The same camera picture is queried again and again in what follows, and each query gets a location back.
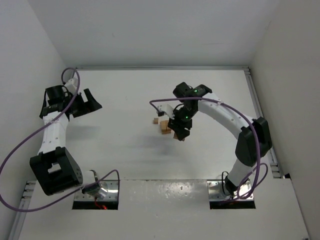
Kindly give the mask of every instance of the metal mounting plate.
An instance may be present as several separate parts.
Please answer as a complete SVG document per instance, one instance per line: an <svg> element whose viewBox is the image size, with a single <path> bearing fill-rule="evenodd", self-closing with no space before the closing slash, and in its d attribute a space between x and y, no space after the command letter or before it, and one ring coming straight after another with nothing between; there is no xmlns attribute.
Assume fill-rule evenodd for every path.
<svg viewBox="0 0 320 240"><path fill-rule="evenodd" d="M97 199L97 202L117 202L118 201L118 181L103 180L101 186L108 191L107 195L103 199ZM81 191L77 191L74 194L74 202L94 202L95 198L88 194L83 194Z"/></svg>
<svg viewBox="0 0 320 240"><path fill-rule="evenodd" d="M208 185L208 193L209 193L209 202L221 202L225 200L229 200L230 196L225 196L222 193L222 185L221 185L221 180L208 180L207 185ZM243 195L247 193L251 189L251 183L248 180L245 184L243 184L240 188L240 195ZM241 200L239 199L238 201L253 201L254 200L254 195L251 194L251 196L247 199Z"/></svg>

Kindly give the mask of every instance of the cable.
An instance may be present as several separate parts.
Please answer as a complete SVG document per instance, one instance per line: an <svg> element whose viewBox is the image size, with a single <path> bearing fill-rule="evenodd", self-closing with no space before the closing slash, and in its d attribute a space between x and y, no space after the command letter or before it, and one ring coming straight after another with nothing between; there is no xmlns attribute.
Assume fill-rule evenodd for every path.
<svg viewBox="0 0 320 240"><path fill-rule="evenodd" d="M97 198L96 197L94 198L94 205L96 207L98 207L99 209L102 209L101 206L97 203Z"/></svg>
<svg viewBox="0 0 320 240"><path fill-rule="evenodd" d="M257 185L256 185L256 188L265 180L265 178L266 178L266 176L268 175L268 171L269 171L269 169L268 169L268 165L266 164L266 163L261 163L261 165L260 166L265 166L265 173L264 173L264 175L263 175L263 177L261 178L261 180L257 183ZM244 179L248 179L248 177L252 174L252 172L250 172L247 176L245 176L245 178ZM233 202L235 202L235 201L237 201L237 200L244 200L244 199L247 199L247 198L243 198L247 193L245 193L245 194L243 194L243 195L240 195L240 186L242 186L243 184L245 183L245 181L241 181L241 183L239 184L239 187L238 187L238 189L237 189L237 191L236 191L236 194L237 194L237 197L236 198L232 198L232 199L228 199L228 200L224 200L224 201L221 201L221 203L220 204L227 204L227 203L233 203Z"/></svg>
<svg viewBox="0 0 320 240"><path fill-rule="evenodd" d="M80 75L78 73L78 71L73 68L73 67L67 67L65 70L63 70L62 72L62 75L61 75L61 79L63 79L64 77L64 73L67 71L67 70L73 70L74 73L76 74L77 78L78 78L78 84L76 86L76 90L75 90L75 93L73 95L73 97L71 98L70 102L68 103L68 105L65 107L65 109L63 109L63 111L58 115L56 116L51 122L47 123L46 125L40 127L38 130L36 130L35 132L31 133L29 136L27 136L24 140L22 140L17 146L15 146L15 148L9 152L9 154L5 157L5 159L3 160L2 164L0 165L0 175L2 173L2 171L4 170L4 167L6 165L6 163L8 162L9 158L12 156L12 154L14 154L15 151L17 151L24 143L26 143L29 139L31 139L33 136L35 136L37 133L41 132L42 130L44 130L45 128L47 128L48 126L50 126L54 121L56 121L57 119L59 119L63 114L66 113L66 111L70 108L70 106L72 105L72 103L74 102L77 94L78 94L78 91L79 91L79 87L80 87ZM112 174L113 172L116 172L117 174L117 177L118 177L118 201L119 201L119 193L120 193L120 175L119 175L119 172L118 170L114 169L112 171L110 171L108 174L106 174L104 177L102 177L101 179L99 179L97 182L94 182L92 183L95 184L95 183L99 183L101 182L103 179L105 179L106 177L108 177L110 174ZM62 196L61 198L47 204L47 205L44 205L44 206L41 206L41 207L37 207L37 208L33 208L33 209L19 209L19 208L16 208L14 206L11 206L10 204L8 204L2 197L1 193L0 193L0 202L6 206L8 209L11 209L13 211L16 211L16 212L21 212L21 213L31 213L31 212L36 212L36 211L40 211L42 209L46 209L58 202L60 202L61 200L69 197L70 195L74 194L75 192L81 190L82 188L77 188L76 190L73 190L69 193L67 193L66 195Z"/></svg>
<svg viewBox="0 0 320 240"><path fill-rule="evenodd" d="M177 106L175 106L175 108L173 109L173 112L175 112L175 110L178 108L178 107L180 107L180 106L182 106L184 103L181 103L181 104L178 104Z"/></svg>
<svg viewBox="0 0 320 240"><path fill-rule="evenodd" d="M203 100L203 101L208 101L208 102L212 102L212 103L215 103L215 104L220 104L228 109L231 109L232 111L234 111L235 113L237 113L238 115L240 115L249 125L252 133L253 133L253 137L254 137L254 142L255 142L255 149L256 149L256 167L254 168L254 170L256 170L256 174L255 174L255 177L254 177L254 180L253 180L253 184L252 184L252 187L251 189L245 193L244 195L240 196L239 195L239 191L240 191L240 187L241 185L248 179L249 176L251 176L251 174L253 173L250 172L247 176L245 176L245 178L241 181L242 184L240 184L238 186L238 189L237 189L237 196L239 199L247 199L250 197L250 195L254 192L254 190L256 189L256 187L258 186L258 179L259 179L259 173L260 173L260 166L262 165L261 164L261 153L260 153L260 145L259 145L259 139L258 139L258 135L257 135L257 132L254 128L254 126L252 125L252 123L250 122L250 120L245 116L243 115L240 111L238 111L237 109L235 109L234 107L224 103L224 102L221 102L221 101L217 101L217 100L214 100L214 99L210 99L210 98L205 98L205 97L178 97L178 98L164 98L164 99L156 99L156 100L151 100L149 103L152 107L154 107L156 109L156 111L158 113L161 113L161 111L153 104L153 103L158 103L158 102L170 102L170 101L181 101L181 100Z"/></svg>
<svg viewBox="0 0 320 240"><path fill-rule="evenodd" d="M221 173L221 186L222 186L222 192L223 192L223 194L224 195L226 195L227 196L227 194L226 194L226 192L225 192L225 185L224 185L224 173L226 173L227 174L227 176L229 175L229 172L227 172L227 171L223 171L222 173Z"/></svg>
<svg viewBox="0 0 320 240"><path fill-rule="evenodd" d="M70 96L71 96L71 92L69 91L69 89L68 89L66 86L64 86L64 85L62 85L62 87L65 88L66 93L67 93L68 96L70 97Z"/></svg>
<svg viewBox="0 0 320 240"><path fill-rule="evenodd" d="M73 68L73 67L67 67L67 68L66 68L65 70L63 70L62 73L61 73L61 82L62 82L63 85L66 84L66 82L64 81L64 75L65 75L66 71L68 71L68 70L73 70L73 71L74 71L73 74L76 74L76 76L78 77L78 80L80 80L80 79L79 79L79 73L78 73L78 71L77 71L75 68Z"/></svg>

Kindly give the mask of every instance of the rectangular opening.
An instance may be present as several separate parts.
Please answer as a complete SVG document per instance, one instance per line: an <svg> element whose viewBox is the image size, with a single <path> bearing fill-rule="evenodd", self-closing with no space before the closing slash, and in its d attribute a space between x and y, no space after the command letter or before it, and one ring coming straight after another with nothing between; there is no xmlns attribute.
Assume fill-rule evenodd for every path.
<svg viewBox="0 0 320 240"><path fill-rule="evenodd" d="M211 201L210 209L256 209L256 205L254 201L234 201L229 203Z"/></svg>
<svg viewBox="0 0 320 240"><path fill-rule="evenodd" d="M208 194L210 209L256 209L253 194L244 200L237 200L233 202L225 202L230 199L230 196L226 196L222 191L221 180L208 180ZM251 189L250 180L245 182L240 188L240 195L247 193Z"/></svg>
<svg viewBox="0 0 320 240"><path fill-rule="evenodd" d="M118 210L117 201L74 201L72 209L74 210Z"/></svg>
<svg viewBox="0 0 320 240"><path fill-rule="evenodd" d="M118 210L118 181L115 180L103 180L100 182L103 188L103 199L97 199L89 194L83 194L81 191L77 191L74 194L72 209L74 210Z"/></svg>

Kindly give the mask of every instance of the white wall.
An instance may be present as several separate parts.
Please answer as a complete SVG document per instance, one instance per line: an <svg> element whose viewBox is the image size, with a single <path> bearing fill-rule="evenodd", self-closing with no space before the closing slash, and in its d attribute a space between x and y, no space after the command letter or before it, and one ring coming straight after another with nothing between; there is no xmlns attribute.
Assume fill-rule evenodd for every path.
<svg viewBox="0 0 320 240"><path fill-rule="evenodd" d="M67 65L248 65L279 0L28 0Z"/></svg>
<svg viewBox="0 0 320 240"><path fill-rule="evenodd" d="M320 239L320 1L282 0L251 64L278 161Z"/></svg>
<svg viewBox="0 0 320 240"><path fill-rule="evenodd" d="M43 125L38 117L46 87L59 84L65 67L27 0L0 1L0 161L20 140ZM19 206L26 180L34 179L29 158L41 134L9 160L0 191ZM0 240L8 237L15 213L0 204Z"/></svg>

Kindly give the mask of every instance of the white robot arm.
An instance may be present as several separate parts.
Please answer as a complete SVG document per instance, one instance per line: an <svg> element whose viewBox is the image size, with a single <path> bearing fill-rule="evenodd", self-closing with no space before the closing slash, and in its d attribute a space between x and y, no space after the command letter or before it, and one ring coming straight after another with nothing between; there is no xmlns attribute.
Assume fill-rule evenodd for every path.
<svg viewBox="0 0 320 240"><path fill-rule="evenodd" d="M217 101L217 103L214 103L206 100L182 100L183 106L180 109L173 109L168 104L162 104L159 110L170 117L168 127L174 130L180 141L189 136L192 128L192 117L197 111L212 117L232 133L238 140L235 150L237 159L225 179L225 189L227 194L233 194L241 181L252 172L256 163L256 145L249 124L240 115L221 105L221 100L205 85L192 88L182 82L176 86L173 94L177 98L201 98L206 95L208 99ZM263 157L272 147L268 122L263 117L254 119L250 116L244 116L250 120L257 132L260 154Z"/></svg>
<svg viewBox="0 0 320 240"><path fill-rule="evenodd" d="M48 196L79 186L84 181L80 167L66 148L66 130L70 115L77 118L101 109L102 106L89 89L83 90L87 98L87 102L84 102L81 93L76 93L77 85L78 79L72 78L64 85L47 88L44 93L40 118L45 125L53 121L76 94L70 108L44 129L41 148L36 156L30 158L31 169ZM91 180L94 180L92 172L90 175Z"/></svg>

